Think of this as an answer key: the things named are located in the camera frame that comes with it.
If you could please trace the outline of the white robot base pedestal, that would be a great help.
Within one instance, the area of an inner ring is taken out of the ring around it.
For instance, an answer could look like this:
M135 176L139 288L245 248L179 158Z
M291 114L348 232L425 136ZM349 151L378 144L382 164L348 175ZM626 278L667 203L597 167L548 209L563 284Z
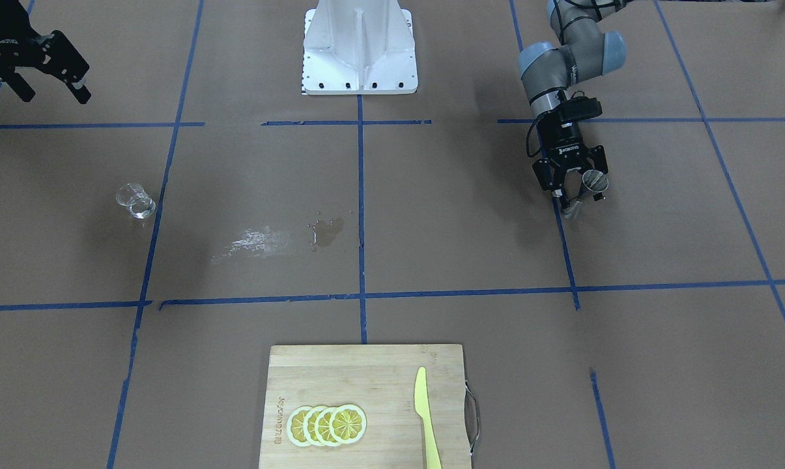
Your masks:
M413 17L399 2L320 1L304 27L304 95L417 92Z

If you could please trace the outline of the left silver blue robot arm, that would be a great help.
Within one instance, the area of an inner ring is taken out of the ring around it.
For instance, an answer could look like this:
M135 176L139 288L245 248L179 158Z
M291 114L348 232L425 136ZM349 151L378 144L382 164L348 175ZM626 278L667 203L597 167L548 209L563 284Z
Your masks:
M577 216L586 198L603 200L609 187L604 146L585 144L579 122L603 113L596 98L568 90L621 68L627 45L621 33L599 29L603 18L625 1L550 1L547 18L558 44L536 42L518 59L521 82L534 119L529 131L539 146L526 152L542 190L551 193L562 216Z

